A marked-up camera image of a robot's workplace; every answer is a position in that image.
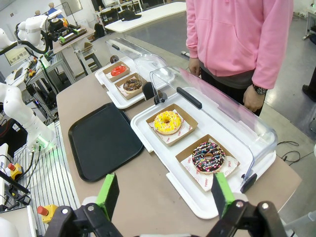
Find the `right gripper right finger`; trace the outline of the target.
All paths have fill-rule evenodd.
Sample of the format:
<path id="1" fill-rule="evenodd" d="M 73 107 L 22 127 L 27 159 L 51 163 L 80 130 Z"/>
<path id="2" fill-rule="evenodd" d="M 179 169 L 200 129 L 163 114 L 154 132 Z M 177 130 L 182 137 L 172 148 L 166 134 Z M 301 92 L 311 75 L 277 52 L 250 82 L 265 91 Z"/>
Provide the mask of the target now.
<path id="1" fill-rule="evenodd" d="M 262 201 L 252 205 L 246 197 L 238 199 L 231 191 L 223 173 L 213 175 L 211 188 L 219 220 L 208 237 L 233 237 L 238 230 L 246 230 L 251 237 L 287 236 L 275 205 Z"/>

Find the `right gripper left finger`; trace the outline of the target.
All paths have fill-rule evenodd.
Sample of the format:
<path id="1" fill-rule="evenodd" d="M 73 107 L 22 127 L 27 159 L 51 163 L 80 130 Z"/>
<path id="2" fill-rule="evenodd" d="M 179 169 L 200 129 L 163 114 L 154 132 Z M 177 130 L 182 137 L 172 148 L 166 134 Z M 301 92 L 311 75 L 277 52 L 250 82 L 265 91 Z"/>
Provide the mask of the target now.
<path id="1" fill-rule="evenodd" d="M 56 209 L 45 232 L 46 237 L 120 237 L 122 234 L 112 223 L 119 197 L 119 184 L 115 173 L 108 174 L 96 201 L 74 210 L 69 206 Z"/>

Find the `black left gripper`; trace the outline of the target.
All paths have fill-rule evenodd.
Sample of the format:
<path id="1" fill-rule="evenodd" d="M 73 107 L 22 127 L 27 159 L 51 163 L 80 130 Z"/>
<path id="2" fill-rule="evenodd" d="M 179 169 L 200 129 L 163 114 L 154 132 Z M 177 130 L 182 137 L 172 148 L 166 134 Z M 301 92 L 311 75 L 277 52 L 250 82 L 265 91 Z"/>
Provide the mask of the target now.
<path id="1" fill-rule="evenodd" d="M 62 36 L 64 31 L 64 22 L 61 19 L 52 19 L 49 21 L 48 36 L 53 41 L 59 40 L 61 45 L 64 45 L 72 40 L 75 35 L 86 34 L 86 28 L 72 29 L 72 33 Z"/>

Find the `person's left hand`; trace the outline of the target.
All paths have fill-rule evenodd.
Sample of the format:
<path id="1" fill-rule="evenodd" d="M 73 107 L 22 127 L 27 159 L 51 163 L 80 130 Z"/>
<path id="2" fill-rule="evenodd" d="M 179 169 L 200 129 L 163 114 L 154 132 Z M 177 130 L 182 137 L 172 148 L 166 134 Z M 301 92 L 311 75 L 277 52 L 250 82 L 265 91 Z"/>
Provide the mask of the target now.
<path id="1" fill-rule="evenodd" d="M 258 94 L 255 88 L 250 85 L 243 95 L 243 105 L 255 113 L 263 107 L 265 94 Z"/>

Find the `person's right hand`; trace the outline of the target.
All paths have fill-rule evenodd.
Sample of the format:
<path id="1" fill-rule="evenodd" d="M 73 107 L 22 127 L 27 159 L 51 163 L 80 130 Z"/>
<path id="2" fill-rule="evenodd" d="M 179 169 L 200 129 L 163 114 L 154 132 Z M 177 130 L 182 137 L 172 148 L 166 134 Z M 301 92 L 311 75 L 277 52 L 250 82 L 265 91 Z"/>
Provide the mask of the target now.
<path id="1" fill-rule="evenodd" d="M 196 77 L 200 76 L 200 65 L 198 58 L 189 58 L 189 71 Z"/>

